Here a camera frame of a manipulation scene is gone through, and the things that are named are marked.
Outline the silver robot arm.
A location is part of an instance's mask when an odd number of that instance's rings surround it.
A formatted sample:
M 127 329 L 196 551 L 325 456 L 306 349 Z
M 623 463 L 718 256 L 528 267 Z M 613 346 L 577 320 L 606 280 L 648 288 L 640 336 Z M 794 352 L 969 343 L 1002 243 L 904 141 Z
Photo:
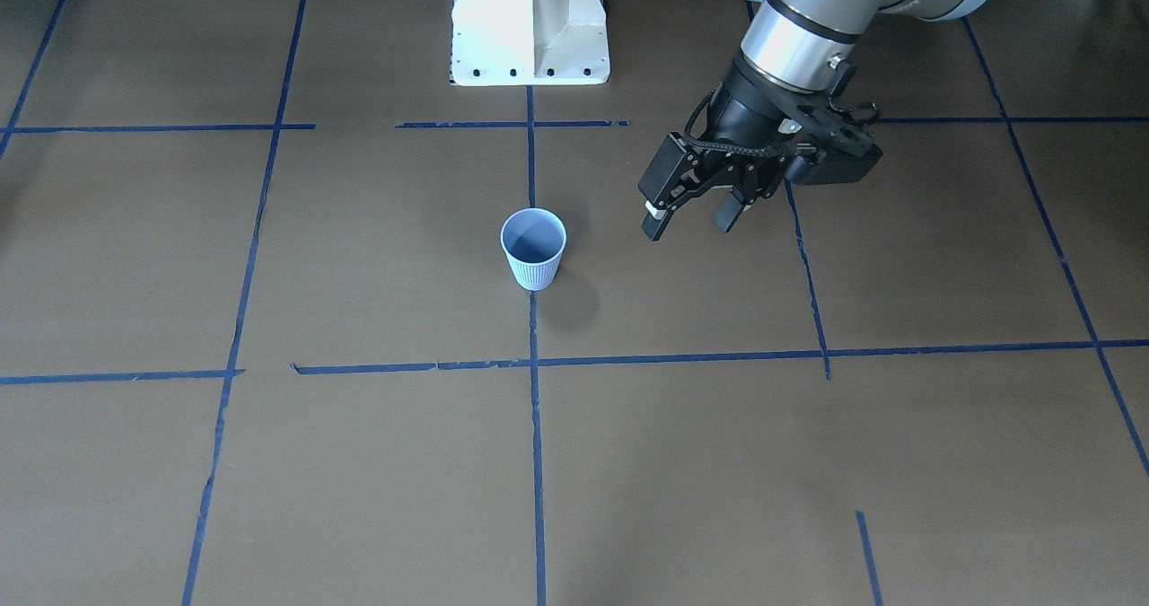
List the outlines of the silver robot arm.
M 987 0 L 750 0 L 751 17 L 723 80 L 681 131 L 670 133 L 637 187 L 643 233 L 657 241 L 673 214 L 711 189 L 728 195 L 714 223 L 727 233 L 742 212 L 784 184 L 857 183 L 882 156 L 877 103 L 845 103 L 851 51 L 877 14 L 924 22 L 966 16 Z

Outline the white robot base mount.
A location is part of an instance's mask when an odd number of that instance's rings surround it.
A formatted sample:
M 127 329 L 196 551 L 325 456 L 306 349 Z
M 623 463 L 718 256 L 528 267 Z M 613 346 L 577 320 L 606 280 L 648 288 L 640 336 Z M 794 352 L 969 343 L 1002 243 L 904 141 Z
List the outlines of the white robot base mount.
M 606 83 L 606 1 L 452 0 L 449 66 L 462 87 Z

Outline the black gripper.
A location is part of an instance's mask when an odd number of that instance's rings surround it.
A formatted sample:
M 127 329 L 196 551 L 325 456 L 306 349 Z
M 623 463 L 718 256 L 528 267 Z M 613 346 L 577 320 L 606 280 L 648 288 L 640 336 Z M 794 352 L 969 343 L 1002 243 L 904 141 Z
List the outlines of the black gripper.
M 677 206 L 717 186 L 733 187 L 714 214 L 715 229 L 730 233 L 751 200 L 768 195 L 784 164 L 813 155 L 812 144 L 787 132 L 792 120 L 771 98 L 780 92 L 748 59 L 735 57 L 684 130 L 663 139 L 637 183 L 649 241 L 660 241 Z

